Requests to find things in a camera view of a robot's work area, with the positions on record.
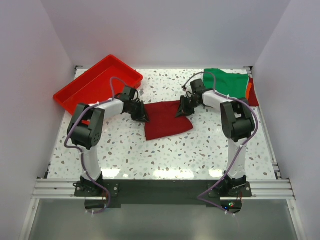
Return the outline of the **dark red polo shirt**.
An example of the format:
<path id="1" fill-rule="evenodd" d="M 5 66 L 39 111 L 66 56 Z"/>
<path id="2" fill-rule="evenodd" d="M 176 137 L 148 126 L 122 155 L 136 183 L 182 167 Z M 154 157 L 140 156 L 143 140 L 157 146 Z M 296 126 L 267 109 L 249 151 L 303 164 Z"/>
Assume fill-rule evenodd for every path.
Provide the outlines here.
<path id="1" fill-rule="evenodd" d="M 179 135 L 193 129 L 185 116 L 176 117 L 180 102 L 162 101 L 145 105 L 149 122 L 144 125 L 147 141 Z"/>

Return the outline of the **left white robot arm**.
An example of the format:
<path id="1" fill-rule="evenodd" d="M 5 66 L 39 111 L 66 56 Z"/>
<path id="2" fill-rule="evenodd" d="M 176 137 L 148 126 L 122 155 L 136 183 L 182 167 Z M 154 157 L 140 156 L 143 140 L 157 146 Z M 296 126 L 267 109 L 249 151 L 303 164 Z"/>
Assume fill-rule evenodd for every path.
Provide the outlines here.
<path id="1" fill-rule="evenodd" d="M 81 178 L 88 181 L 85 189 L 92 196 L 99 196 L 104 190 L 104 184 L 99 181 L 103 174 L 97 152 L 104 121 L 121 114 L 129 114 L 135 122 L 150 121 L 138 90 L 125 86 L 121 93 L 106 101 L 93 104 L 79 103 L 69 123 L 64 146 L 79 151 L 83 169 Z"/>

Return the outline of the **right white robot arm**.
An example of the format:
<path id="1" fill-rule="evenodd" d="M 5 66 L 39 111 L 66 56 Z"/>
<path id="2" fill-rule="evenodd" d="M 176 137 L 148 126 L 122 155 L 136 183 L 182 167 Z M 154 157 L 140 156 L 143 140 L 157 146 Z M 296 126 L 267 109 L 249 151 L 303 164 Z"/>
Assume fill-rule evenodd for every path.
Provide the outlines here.
<path id="1" fill-rule="evenodd" d="M 217 185 L 230 197 L 235 196 L 246 184 L 245 147 L 257 133 L 257 116 L 244 98 L 234 98 L 206 88 L 201 79 L 190 83 L 191 93 L 180 97 L 176 117 L 188 117 L 200 105 L 219 110 L 224 136 L 228 140 L 227 169 Z"/>

